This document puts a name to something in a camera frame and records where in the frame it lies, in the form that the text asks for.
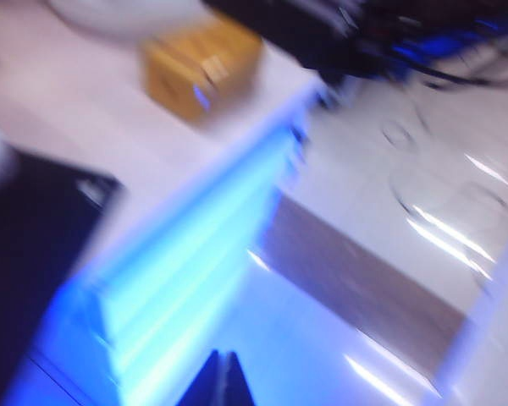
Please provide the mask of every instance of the white table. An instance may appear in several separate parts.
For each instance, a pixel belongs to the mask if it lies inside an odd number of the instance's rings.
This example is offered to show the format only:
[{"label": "white table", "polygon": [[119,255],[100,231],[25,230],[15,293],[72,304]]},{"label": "white table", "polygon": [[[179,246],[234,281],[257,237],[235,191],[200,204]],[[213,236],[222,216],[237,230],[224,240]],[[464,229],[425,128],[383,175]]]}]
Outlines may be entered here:
[{"label": "white table", "polygon": [[26,151],[94,168],[126,189],[78,264],[118,246],[156,210],[270,129],[291,123],[319,81],[266,45],[252,92],[196,127],[142,88],[134,43],[67,26],[36,1],[0,2],[0,128]]}]

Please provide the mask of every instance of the black object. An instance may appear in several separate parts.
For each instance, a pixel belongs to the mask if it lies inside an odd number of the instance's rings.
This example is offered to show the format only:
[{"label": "black object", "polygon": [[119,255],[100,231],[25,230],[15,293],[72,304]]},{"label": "black object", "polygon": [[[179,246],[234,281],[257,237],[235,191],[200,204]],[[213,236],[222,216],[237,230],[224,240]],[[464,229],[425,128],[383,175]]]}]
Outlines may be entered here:
[{"label": "black object", "polygon": [[0,399],[118,183],[19,153],[0,189]]},{"label": "black object", "polygon": [[213,351],[177,406],[255,406],[236,353]]},{"label": "black object", "polygon": [[[508,0],[203,1],[281,47],[303,67],[316,69],[329,85],[339,84],[344,74],[393,74],[409,62],[396,60],[393,46],[421,43],[452,28],[473,32],[477,19],[508,14]],[[313,9],[334,18],[320,18]],[[329,23],[339,18],[342,30]]]}]

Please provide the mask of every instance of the blue led strip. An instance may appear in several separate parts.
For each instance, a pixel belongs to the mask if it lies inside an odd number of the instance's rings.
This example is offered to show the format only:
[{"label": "blue led strip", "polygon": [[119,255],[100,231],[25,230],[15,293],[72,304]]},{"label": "blue led strip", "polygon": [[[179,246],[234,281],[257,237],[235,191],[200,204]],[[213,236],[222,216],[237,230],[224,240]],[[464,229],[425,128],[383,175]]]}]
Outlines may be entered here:
[{"label": "blue led strip", "polygon": [[57,300],[55,321],[58,313],[69,319],[41,340],[41,352],[95,404],[167,404],[187,387],[233,303],[246,248],[273,215],[274,184],[295,143],[288,129],[272,132],[97,264],[75,284],[78,294]]}]

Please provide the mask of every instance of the cardboard box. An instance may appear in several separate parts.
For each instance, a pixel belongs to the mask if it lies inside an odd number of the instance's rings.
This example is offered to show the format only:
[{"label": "cardboard box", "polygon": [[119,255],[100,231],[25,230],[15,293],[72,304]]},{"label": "cardboard box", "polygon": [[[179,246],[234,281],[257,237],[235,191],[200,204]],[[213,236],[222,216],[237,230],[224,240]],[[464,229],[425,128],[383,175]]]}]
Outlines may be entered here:
[{"label": "cardboard box", "polygon": [[262,50],[261,38],[219,15],[143,46],[146,91],[185,120],[197,120],[247,85]]}]

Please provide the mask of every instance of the black device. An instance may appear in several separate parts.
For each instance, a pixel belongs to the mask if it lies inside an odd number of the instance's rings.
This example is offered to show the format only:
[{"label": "black device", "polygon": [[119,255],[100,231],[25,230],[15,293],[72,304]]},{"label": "black device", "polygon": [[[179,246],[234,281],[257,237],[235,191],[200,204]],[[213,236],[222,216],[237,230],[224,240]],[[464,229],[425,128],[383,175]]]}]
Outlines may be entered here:
[{"label": "black device", "polygon": [[0,187],[0,400],[119,184],[22,152]]},{"label": "black device", "polygon": [[[407,68],[421,70],[423,61],[415,48],[453,30],[470,45],[497,36],[498,28],[485,19],[508,14],[508,0],[204,0],[229,14],[265,39],[316,69],[330,85],[344,74],[375,77],[396,75]],[[433,58],[454,49],[439,42]],[[427,74],[436,74],[425,69]]]}]

